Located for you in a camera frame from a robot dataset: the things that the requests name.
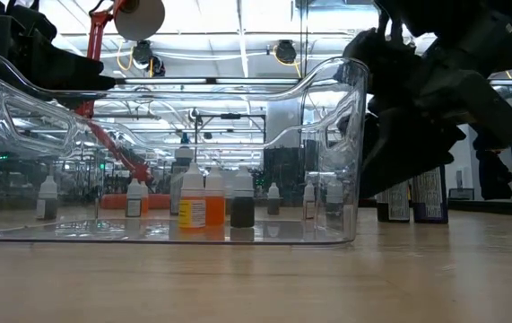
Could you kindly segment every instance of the ceiling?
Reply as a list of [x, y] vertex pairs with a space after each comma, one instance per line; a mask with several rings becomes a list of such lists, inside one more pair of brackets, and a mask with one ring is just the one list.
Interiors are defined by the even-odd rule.
[[[19, 0], [17, 3], [26, 5], [31, 2]], [[297, 78], [309, 73], [323, 60], [341, 55], [345, 45], [358, 32], [377, 26], [377, 11], [368, 4], [369, 1], [347, 1], [354, 5], [343, 5], [343, 2], [317, 0], [317, 4], [326, 5], [310, 8], [307, 19], [302, 22], [302, 13], [294, 8], [292, 0], [163, 0], [166, 19], [150, 41], [154, 53], [161, 57], [166, 66], [167, 77]], [[58, 29], [53, 44], [85, 55], [91, 27], [87, 12], [96, 3], [98, 0], [40, 0], [40, 11]], [[104, 6], [109, 4], [111, 2], [105, 1]], [[404, 32], [404, 36], [411, 37], [408, 31]], [[273, 49], [280, 39], [292, 41], [299, 52], [298, 60], [306, 57], [299, 68], [279, 64], [270, 54], [269, 49]], [[430, 35], [414, 39], [418, 52], [422, 53], [434, 39]], [[123, 43], [114, 23], [110, 22], [102, 44], [103, 74], [146, 77], [142, 70], [133, 65], [127, 68], [133, 45], [133, 42]], [[193, 108], [205, 113], [264, 114], [267, 109], [265, 104], [246, 101], [224, 105], [185, 101], [170, 106], [161, 102], [141, 104], [118, 101], [97, 103], [95, 113], [101, 116], [101, 120], [126, 124], [141, 135], [177, 141], [178, 135], [170, 131], [176, 128], [191, 129], [187, 115]], [[138, 113], [139, 117], [135, 118], [134, 113]], [[214, 120], [211, 123], [214, 129], [236, 128], [244, 133], [238, 132], [233, 136], [214, 133], [212, 141], [261, 143], [263, 134], [259, 126], [262, 125], [246, 118]], [[260, 161], [260, 154], [249, 155], [254, 162]]]

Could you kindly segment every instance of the black liquid bottle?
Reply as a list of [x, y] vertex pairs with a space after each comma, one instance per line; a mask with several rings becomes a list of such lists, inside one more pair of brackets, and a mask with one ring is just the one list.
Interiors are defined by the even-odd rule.
[[269, 190], [267, 191], [267, 214], [268, 215], [279, 215], [280, 214], [280, 189], [272, 183]]
[[234, 178], [234, 199], [231, 206], [230, 225], [232, 228], [251, 228], [256, 223], [256, 202], [254, 181], [247, 167], [240, 167]]

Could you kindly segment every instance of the pipe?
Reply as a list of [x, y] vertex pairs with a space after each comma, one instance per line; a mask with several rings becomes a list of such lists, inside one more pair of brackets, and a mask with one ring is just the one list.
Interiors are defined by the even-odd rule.
[[[62, 36], [66, 37], [87, 37], [87, 33], [79, 33], [79, 32], [63, 32], [61, 33]], [[245, 36], [277, 36], [278, 39], [282, 38], [283, 36], [299, 36], [300, 32], [296, 31], [246, 31], [244, 32]], [[331, 32], [309, 32], [309, 36], [315, 36], [318, 38], [330, 38], [330, 37], [337, 37], [337, 36], [351, 36], [352, 33], [344, 32], [344, 31], [331, 31]], [[122, 36], [118, 33], [111, 32], [107, 33], [105, 35], [106, 37], [110, 38], [122, 38]], [[154, 36], [162, 36], [162, 37], [169, 37], [169, 36], [222, 36], [222, 37], [229, 37], [229, 36], [238, 36], [237, 32], [198, 32], [198, 31], [190, 31], [190, 32], [157, 32]]]
[[242, 0], [237, 0], [238, 10], [238, 24], [239, 24], [239, 53], [241, 55], [241, 68], [244, 72], [244, 77], [249, 77], [249, 71], [247, 69], [247, 51], [246, 51], [246, 35], [244, 34], [244, 23], [242, 20]]
[[[194, 133], [194, 129], [132, 129], [131, 130], [135, 134], [173, 134], [176, 135], [178, 133]], [[65, 134], [67, 130], [64, 129], [32, 129], [32, 133], [35, 134]], [[199, 133], [225, 133], [228, 134], [228, 128], [207, 128], [203, 130], [198, 130]], [[234, 132], [232, 134], [261, 134], [262, 132], [260, 130], [254, 129], [234, 129]]]
[[160, 117], [145, 114], [145, 115], [136, 115], [129, 113], [103, 113], [103, 114], [95, 114], [92, 118], [135, 118], [135, 119], [161, 119]]

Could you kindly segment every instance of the wooden table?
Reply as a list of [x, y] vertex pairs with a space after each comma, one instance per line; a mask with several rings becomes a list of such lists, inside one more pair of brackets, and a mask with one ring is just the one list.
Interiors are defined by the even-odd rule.
[[0, 243], [0, 322], [512, 322], [512, 216], [360, 212], [348, 249]]

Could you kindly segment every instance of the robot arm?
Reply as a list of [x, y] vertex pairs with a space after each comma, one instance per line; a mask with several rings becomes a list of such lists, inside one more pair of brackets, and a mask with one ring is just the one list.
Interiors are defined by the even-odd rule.
[[[512, 107], [489, 85], [492, 73], [512, 69], [512, 3], [503, 0], [376, 0], [377, 29], [363, 31], [344, 50], [370, 70], [361, 197], [374, 196], [439, 165], [469, 124], [476, 150], [512, 144]], [[391, 20], [391, 39], [385, 28]], [[435, 33], [422, 57], [405, 45]]]

